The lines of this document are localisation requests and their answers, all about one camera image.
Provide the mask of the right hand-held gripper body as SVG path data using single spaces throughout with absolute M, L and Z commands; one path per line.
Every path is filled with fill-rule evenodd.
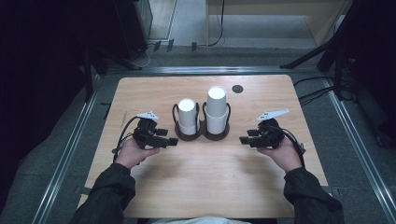
M 276 117 L 289 113 L 288 109 L 263 112 L 256 118 L 259 122 L 258 131 L 259 136 L 250 136 L 249 145 L 251 147 L 270 147 L 278 148 L 282 142 L 285 134 L 280 128 Z

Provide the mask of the black metal stand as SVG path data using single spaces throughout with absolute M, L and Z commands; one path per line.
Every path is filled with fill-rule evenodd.
M 86 92 L 85 101 L 88 102 L 93 95 L 92 68 L 94 68 L 99 75 L 105 75 L 108 67 L 105 63 L 103 51 L 96 46 L 86 48 L 83 59 Z

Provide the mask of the wooden cabinet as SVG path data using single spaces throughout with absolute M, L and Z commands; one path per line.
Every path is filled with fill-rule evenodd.
M 205 0 L 206 41 L 209 41 L 209 16 L 291 15 L 304 16 L 317 45 L 327 41 L 342 15 L 354 0 Z

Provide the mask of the tall stack of white cups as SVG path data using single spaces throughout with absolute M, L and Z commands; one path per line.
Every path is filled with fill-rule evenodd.
M 207 130 L 211 134 L 220 134 L 225 130 L 228 110 L 223 87 L 213 86 L 208 90 L 205 114 Z

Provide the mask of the black tripod stand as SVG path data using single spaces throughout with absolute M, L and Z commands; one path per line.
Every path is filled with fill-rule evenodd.
M 319 72 L 327 72 L 335 64 L 332 91 L 339 100 L 342 99 L 342 75 L 345 63 L 345 44 L 344 39 L 347 37 L 347 19 L 343 19 L 336 30 L 335 34 L 319 47 L 307 52 L 300 58 L 280 66 L 281 69 L 293 69 L 302 63 L 318 56 L 322 53 L 317 64 Z

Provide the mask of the metal floor rail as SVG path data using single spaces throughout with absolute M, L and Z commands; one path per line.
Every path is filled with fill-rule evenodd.
M 389 224 L 396 224 L 396 200 L 364 145 L 360 133 L 347 112 L 345 103 L 340 101 L 333 91 L 329 93 L 329 97 Z
M 176 77 L 176 76 L 240 76 L 240 75 L 276 75 L 276 74 L 305 74 L 317 73 L 318 69 L 314 65 L 281 68 L 275 66 L 163 66 L 145 67 L 137 70 L 127 70 L 125 68 L 112 68 L 109 75 L 120 75 L 128 77 L 149 76 L 149 77 Z
M 63 154 L 57 164 L 57 167 L 48 183 L 45 193 L 36 209 L 35 216 L 31 224 L 46 224 L 50 210 L 55 202 L 55 199 L 60 191 L 62 183 L 64 182 L 66 172 L 76 152 L 79 139 L 86 126 L 88 118 L 92 112 L 92 108 L 97 98 L 97 92 L 103 82 L 100 75 L 95 75 L 93 79 L 92 95 L 84 103 L 81 112 L 78 115 L 78 120 L 67 140 L 64 147 Z

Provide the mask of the black wire cup holder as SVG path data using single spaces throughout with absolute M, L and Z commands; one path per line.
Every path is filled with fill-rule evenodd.
M 205 138 L 212 140 L 212 141 L 219 141 L 224 139 L 229 131 L 230 131 L 230 124 L 229 124 L 229 119 L 231 116 L 231 107 L 229 104 L 226 104 L 227 107 L 227 112 L 226 112 L 226 120 L 225 120 L 225 128 L 222 133 L 217 133 L 213 134 L 210 133 L 208 128 L 207 128 L 207 121 L 208 121 L 208 116 L 205 116 L 204 120 L 199 120 L 196 119 L 198 122 L 196 128 L 195 128 L 195 133 L 194 134 L 184 134 L 181 131 L 181 126 L 179 125 L 179 121 L 176 118 L 176 112 L 178 111 L 178 105 L 174 104 L 172 108 L 172 116 L 173 116 L 173 121 L 175 123 L 175 133 L 177 137 L 183 141 L 193 141 L 203 135 Z

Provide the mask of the dark computer tower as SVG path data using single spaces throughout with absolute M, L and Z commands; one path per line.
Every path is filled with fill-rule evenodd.
M 134 60 L 148 49 L 153 15 L 149 0 L 115 0 L 127 46 L 127 59 Z

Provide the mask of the person's left hand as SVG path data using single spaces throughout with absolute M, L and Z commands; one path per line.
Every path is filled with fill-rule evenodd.
M 115 163 L 123 165 L 131 170 L 146 158 L 156 155 L 160 152 L 158 148 L 149 150 L 141 149 L 133 138 L 127 140 L 121 147 Z

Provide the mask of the person's right hand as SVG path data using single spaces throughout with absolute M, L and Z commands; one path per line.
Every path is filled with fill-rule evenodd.
M 285 173 L 303 166 L 293 143 L 288 138 L 284 138 L 277 149 L 260 147 L 257 151 L 270 157 Z

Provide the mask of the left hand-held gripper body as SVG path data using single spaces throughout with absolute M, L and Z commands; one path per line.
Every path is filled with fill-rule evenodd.
M 166 136 L 159 136 L 156 134 L 157 122 L 159 118 L 152 111 L 139 113 L 137 115 L 139 121 L 134 129 L 133 138 L 141 149 L 148 147 L 162 147 L 168 146 L 168 139 Z

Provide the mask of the short stack of white cups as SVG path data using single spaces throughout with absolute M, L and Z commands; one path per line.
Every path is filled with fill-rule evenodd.
M 183 134 L 193 135 L 198 131 L 197 104 L 190 98 L 184 98 L 177 104 L 179 128 Z

